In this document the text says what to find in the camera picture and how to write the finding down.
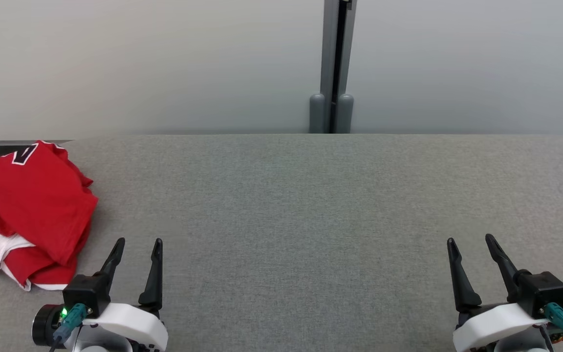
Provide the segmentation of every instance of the robotic arm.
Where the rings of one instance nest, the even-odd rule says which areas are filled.
[[[462,267],[462,255],[447,240],[455,309],[457,352],[553,352],[563,342],[563,282],[548,271],[517,270],[491,234],[485,236],[507,288],[507,302],[482,305]]]
[[[139,306],[112,303],[110,288],[121,262],[120,238],[100,271],[78,275],[62,291],[64,304],[43,306],[32,323],[38,346],[72,352],[163,352],[168,332],[159,319],[162,308],[162,240],[156,239],[152,267]]]

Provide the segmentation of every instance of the red cloth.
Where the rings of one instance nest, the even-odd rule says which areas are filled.
[[[97,198],[85,177],[54,143],[0,157],[0,217],[60,265],[86,243]]]
[[[98,201],[91,183],[54,143],[0,157],[0,269],[25,290],[71,281]]]

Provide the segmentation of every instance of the gray table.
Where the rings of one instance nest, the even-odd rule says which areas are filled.
[[[563,137],[128,136],[69,142],[100,198],[80,272],[127,239],[112,299],[136,303],[165,243],[171,351],[452,351],[445,241],[486,303],[483,236],[563,280]],[[58,292],[0,273],[0,351]]]

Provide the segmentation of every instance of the round black motor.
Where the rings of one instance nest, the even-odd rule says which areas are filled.
[[[64,305],[44,305],[38,310],[32,323],[32,339],[37,346],[53,345],[53,332],[58,329],[58,319],[64,307]],[[64,347],[61,343],[57,346],[57,348]]]

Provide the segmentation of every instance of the white partition panel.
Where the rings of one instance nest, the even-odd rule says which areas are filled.
[[[352,132],[563,134],[563,1],[358,0]]]
[[[323,0],[0,0],[0,140],[307,132]]]

